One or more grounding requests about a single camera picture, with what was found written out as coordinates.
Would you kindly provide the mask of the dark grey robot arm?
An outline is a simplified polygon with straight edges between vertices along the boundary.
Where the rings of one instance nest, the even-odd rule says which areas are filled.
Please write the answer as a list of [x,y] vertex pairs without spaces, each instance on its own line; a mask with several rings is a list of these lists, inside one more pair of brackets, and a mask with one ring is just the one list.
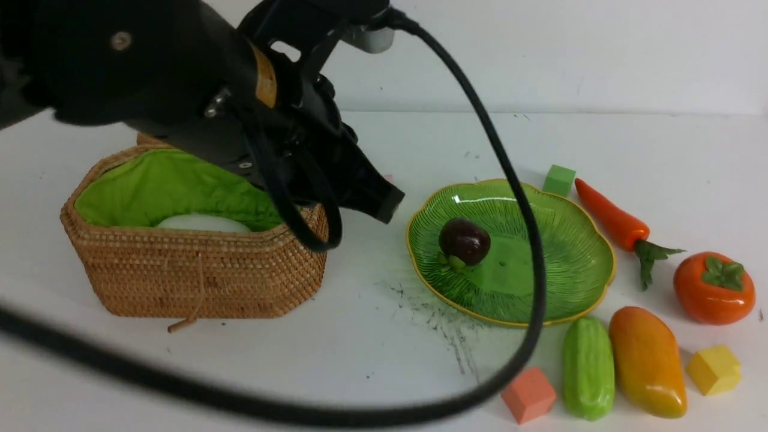
[[320,72],[388,8],[261,1],[233,26],[203,1],[3,1],[2,128],[46,109],[66,125],[123,123],[265,189],[251,142],[272,151],[294,202],[388,223],[405,194],[364,155]]

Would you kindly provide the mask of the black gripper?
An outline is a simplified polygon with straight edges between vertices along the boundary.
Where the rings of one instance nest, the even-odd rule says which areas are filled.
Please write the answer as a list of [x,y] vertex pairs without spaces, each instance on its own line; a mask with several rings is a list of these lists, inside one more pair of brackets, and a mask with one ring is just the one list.
[[140,41],[126,60],[142,68],[148,112],[138,131],[245,177],[267,189],[250,145],[272,155],[271,167],[296,202],[324,194],[340,207],[389,224],[405,193],[358,147],[323,76],[308,79],[285,55],[243,36]]

